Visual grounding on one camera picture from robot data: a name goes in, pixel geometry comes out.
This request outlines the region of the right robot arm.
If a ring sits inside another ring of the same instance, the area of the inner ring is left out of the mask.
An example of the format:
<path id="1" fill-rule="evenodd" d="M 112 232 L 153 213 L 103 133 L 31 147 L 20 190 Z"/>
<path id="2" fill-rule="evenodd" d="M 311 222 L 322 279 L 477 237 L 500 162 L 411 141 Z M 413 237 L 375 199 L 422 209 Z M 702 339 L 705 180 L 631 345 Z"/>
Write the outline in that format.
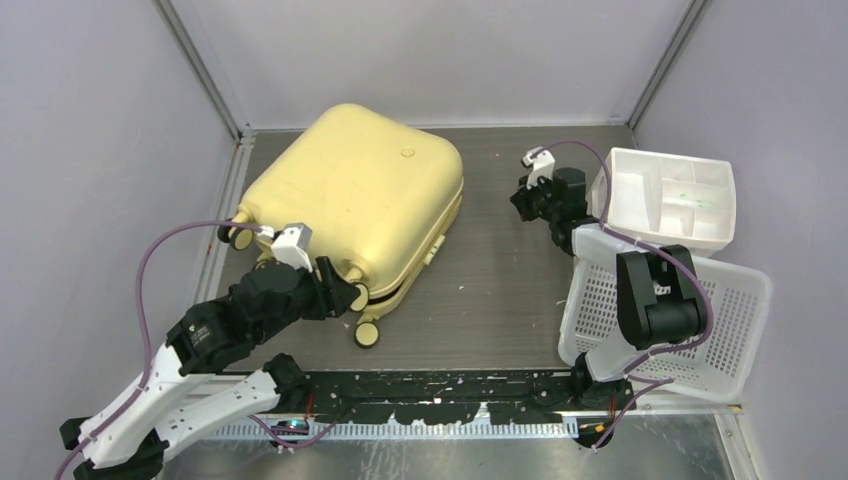
<path id="1" fill-rule="evenodd" d="M 587 212 L 583 171 L 557 168 L 518 180 L 510 202 L 524 221 L 541 219 L 555 245 L 574 258 L 591 252 L 613 261 L 616 325 L 598 346 L 573 361 L 567 390 L 596 409 L 651 356 L 694 348 L 712 331 L 713 310 L 690 251 L 627 238 Z"/>

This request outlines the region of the yellow hard-shell suitcase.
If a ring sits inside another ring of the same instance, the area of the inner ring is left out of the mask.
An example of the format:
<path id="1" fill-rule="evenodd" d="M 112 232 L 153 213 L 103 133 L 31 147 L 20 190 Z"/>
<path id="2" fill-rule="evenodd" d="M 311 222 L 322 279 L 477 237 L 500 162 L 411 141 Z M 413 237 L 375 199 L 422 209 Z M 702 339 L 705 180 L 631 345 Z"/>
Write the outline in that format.
<path id="1" fill-rule="evenodd" d="M 271 243 L 245 225 L 309 227 L 309 255 L 328 257 L 347 281 L 368 290 L 354 330 L 366 349 L 379 341 L 378 319 L 399 305 L 440 249 L 463 188 L 463 161 L 451 142 L 339 104 L 252 182 L 217 237 L 236 251 L 255 244 L 262 265 L 274 256 Z"/>

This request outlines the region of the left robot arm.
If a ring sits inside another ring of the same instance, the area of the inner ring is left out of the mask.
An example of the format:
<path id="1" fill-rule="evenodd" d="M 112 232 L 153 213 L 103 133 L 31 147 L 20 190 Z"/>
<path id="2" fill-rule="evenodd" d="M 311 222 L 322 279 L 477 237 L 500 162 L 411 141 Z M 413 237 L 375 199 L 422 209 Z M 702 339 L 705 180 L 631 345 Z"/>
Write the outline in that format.
<path id="1" fill-rule="evenodd" d="M 278 354 L 228 390 L 184 406 L 195 388 L 292 323 L 361 311 L 369 292 L 320 257 L 314 270 L 276 260 L 245 274 L 226 295 L 196 304 L 166 335 L 138 379 L 92 417 L 65 421 L 65 448 L 81 455 L 77 479 L 152 479 L 182 450 L 233 420 L 306 403 L 307 379 Z"/>

